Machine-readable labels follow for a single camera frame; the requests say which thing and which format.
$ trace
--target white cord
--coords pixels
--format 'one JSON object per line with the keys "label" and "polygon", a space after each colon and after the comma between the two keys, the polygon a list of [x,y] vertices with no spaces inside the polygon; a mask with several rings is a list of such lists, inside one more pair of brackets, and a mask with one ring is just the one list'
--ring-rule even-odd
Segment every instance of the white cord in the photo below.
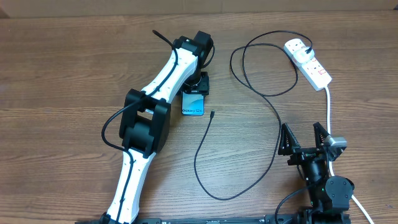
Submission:
{"label": "white cord", "polygon": [[[331,126],[330,126],[330,92],[329,92],[329,88],[326,86],[325,87],[326,90],[326,98],[327,98],[327,107],[326,107],[326,123],[327,123],[327,129],[329,134],[331,134]],[[333,172],[333,163],[332,161],[329,161],[329,172],[331,176],[334,176],[335,173]],[[353,195],[351,197],[354,202],[357,204],[357,206],[361,209],[361,211],[364,213],[365,217],[368,219],[370,224],[374,224],[374,222],[372,221],[372,218],[369,216],[369,214],[367,213],[367,211],[365,210],[365,208],[361,205],[361,203],[358,201],[358,199],[356,199],[356,197]]]}

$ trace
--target wooden tabletop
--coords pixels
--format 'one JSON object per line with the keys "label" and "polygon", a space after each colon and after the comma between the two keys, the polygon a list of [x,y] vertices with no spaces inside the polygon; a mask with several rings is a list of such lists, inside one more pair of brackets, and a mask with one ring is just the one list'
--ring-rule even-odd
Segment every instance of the wooden tabletop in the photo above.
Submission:
{"label": "wooden tabletop", "polygon": [[[288,157],[276,156],[266,177],[227,202],[207,196],[193,157],[211,110],[213,124],[198,156],[204,186],[230,197],[251,185],[270,163],[278,132],[265,101],[240,85],[229,70],[232,51],[272,30],[295,30],[313,40],[316,57],[333,77],[332,133],[348,148],[335,173],[355,183],[354,194],[375,223],[398,219],[398,13],[294,12],[173,16],[114,16],[0,20],[0,223],[73,223],[99,218],[115,193],[122,153],[105,145],[104,122],[131,89],[146,86],[165,65],[170,40],[211,34],[215,57],[206,71],[210,95],[204,116],[172,107],[170,134],[152,162],[141,195],[141,217],[258,217],[274,213],[304,186]],[[261,39],[283,46],[296,36]],[[234,58],[239,72],[241,52]],[[293,84],[294,71],[278,49],[249,49],[246,69],[254,87],[277,93]],[[297,86],[270,98],[282,122],[304,147],[315,144],[312,124],[326,127],[325,92],[299,73]],[[108,138],[117,144],[120,118]],[[280,213],[308,205],[299,195]],[[351,202],[353,223],[366,223]]]}

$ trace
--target wooden table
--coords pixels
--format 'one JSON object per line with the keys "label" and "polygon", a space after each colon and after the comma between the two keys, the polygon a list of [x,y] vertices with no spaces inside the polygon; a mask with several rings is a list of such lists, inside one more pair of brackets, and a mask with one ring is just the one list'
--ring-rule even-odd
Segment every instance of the wooden table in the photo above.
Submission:
{"label": "wooden table", "polygon": [[[0,20],[0,223],[73,223],[107,210],[122,153],[106,146],[100,131],[130,88],[146,86],[168,59],[170,47],[152,29],[170,40],[202,30],[214,39],[216,54],[206,69],[206,114],[181,116],[180,98],[173,102],[169,138],[141,195],[142,217],[258,217],[303,186],[283,156],[253,189],[227,202],[207,196],[193,172],[211,110],[216,116],[198,156],[206,188],[230,197],[264,172],[277,120],[262,98],[233,78],[229,57],[263,32],[295,30],[313,40],[317,59],[333,77],[332,131],[348,140],[335,173],[355,183],[355,195],[376,223],[396,223],[397,21],[397,11]],[[261,41],[282,46],[294,37],[275,34]],[[239,72],[240,56],[234,58]],[[277,49],[249,49],[246,66],[263,93],[294,82]],[[314,146],[312,124],[326,126],[325,92],[316,92],[300,73],[292,91],[270,100],[301,145]],[[107,133],[118,144],[119,121]],[[307,195],[289,200],[280,213],[300,205],[308,205]],[[366,223],[354,203],[348,213],[353,223]]]}

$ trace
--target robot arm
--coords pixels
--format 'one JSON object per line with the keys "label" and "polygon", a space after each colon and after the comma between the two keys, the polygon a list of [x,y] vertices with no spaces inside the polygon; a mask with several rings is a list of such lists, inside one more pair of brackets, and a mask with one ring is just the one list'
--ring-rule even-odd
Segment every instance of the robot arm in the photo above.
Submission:
{"label": "robot arm", "polygon": [[[193,40],[181,36],[174,41],[173,46],[177,51],[178,65],[158,92],[151,97],[147,96],[171,71],[176,60],[174,51],[165,67],[149,85],[142,91],[131,89],[126,96],[124,106],[134,105],[123,112],[119,130],[125,150],[118,187],[106,214],[100,220],[89,223],[125,224],[132,223],[137,218],[139,198],[149,165],[163,148],[169,134],[172,100],[180,90],[203,94],[203,91],[195,90],[202,80],[208,80],[203,79],[200,69],[204,67],[213,47],[210,35],[199,31]],[[152,120],[139,116],[138,111],[152,113]]]}

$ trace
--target white power strip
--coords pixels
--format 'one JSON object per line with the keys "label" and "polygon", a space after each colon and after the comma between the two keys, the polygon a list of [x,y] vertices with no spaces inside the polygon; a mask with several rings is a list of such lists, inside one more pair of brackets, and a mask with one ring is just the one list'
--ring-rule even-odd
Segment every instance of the white power strip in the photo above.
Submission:
{"label": "white power strip", "polygon": [[331,82],[331,76],[314,57],[315,53],[311,50],[306,53],[309,47],[300,39],[292,39],[286,42],[284,50],[296,64],[297,68],[303,73],[305,78],[316,90],[322,90]]}

